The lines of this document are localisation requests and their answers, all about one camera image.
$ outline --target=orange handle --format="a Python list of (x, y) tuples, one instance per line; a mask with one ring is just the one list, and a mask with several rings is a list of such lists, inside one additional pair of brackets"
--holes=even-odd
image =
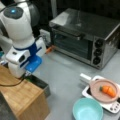
[(52, 45), (52, 46), (50, 46), (47, 50), (46, 50), (46, 54), (48, 54), (49, 52), (51, 52), (52, 50), (53, 50), (53, 48), (54, 48), (54, 46)]

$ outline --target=pan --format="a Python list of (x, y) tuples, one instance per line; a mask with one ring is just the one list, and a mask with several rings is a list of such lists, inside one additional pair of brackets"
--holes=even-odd
[[(90, 86), (90, 91), (91, 91), (91, 95), (98, 101), (102, 102), (102, 103), (111, 103), (116, 101), (119, 98), (119, 88), (117, 86), (117, 84), (115, 84), (114, 82), (112, 82), (111, 80), (108, 79), (97, 79), (95, 81), (92, 81), (90, 79), (90, 77), (88, 78), (88, 76), (86, 76), (85, 74), (81, 74), (80, 75), (81, 78), (84, 82), (87, 82)], [(114, 92), (116, 93), (115, 97), (111, 97), (103, 92), (100, 91), (100, 87), (101, 86), (110, 86)]]

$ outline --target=toaster oven window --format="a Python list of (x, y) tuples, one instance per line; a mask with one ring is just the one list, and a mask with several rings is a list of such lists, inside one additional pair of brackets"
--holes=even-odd
[(58, 33), (54, 35), (55, 46), (88, 60), (91, 60), (92, 44), (92, 41), (86, 39), (75, 40)]

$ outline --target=toaster oven knob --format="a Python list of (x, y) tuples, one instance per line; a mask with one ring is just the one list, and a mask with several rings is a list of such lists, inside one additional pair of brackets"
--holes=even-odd
[(93, 64), (94, 64), (94, 65), (97, 65), (97, 64), (100, 63), (100, 61), (101, 61), (101, 59), (100, 59), (99, 57), (95, 57), (95, 58), (93, 59)]
[(102, 54), (102, 49), (96, 49), (94, 52), (95, 56), (100, 56)]
[(102, 47), (103, 46), (103, 40), (97, 40), (96, 42), (95, 42), (95, 47), (96, 48), (100, 48), (100, 47)]

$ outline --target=kitchen counter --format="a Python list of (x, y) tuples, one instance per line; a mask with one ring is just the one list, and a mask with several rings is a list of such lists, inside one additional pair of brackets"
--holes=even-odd
[[(73, 105), (83, 97), (82, 91), (87, 85), (80, 80), (80, 73), (91, 77), (100, 75), (120, 84), (120, 50), (102, 70), (57, 51), (44, 55), (43, 63), (34, 75), (48, 83), (51, 90), (51, 96), (47, 99), (51, 112), (45, 120), (75, 120)], [(119, 116), (120, 112), (112, 114), (104, 110), (103, 120), (118, 120)]]

